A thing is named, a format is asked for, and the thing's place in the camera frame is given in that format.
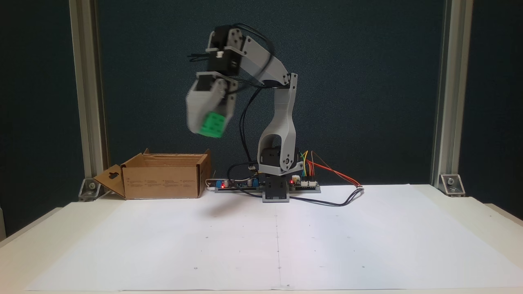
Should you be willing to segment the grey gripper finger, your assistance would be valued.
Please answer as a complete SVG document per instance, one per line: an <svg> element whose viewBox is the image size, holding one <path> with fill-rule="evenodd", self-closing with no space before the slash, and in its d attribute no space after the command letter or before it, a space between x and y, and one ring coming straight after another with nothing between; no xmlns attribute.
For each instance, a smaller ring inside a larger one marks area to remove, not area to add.
<svg viewBox="0 0 523 294"><path fill-rule="evenodd" d="M217 91L191 90L186 96L187 124L192 133L198 134L207 114L217 106Z"/></svg>
<svg viewBox="0 0 523 294"><path fill-rule="evenodd" d="M225 95L221 100L221 115L225 118L224 122L229 122L233 116L237 94L232 92L236 91L237 89L238 82L228 82Z"/></svg>

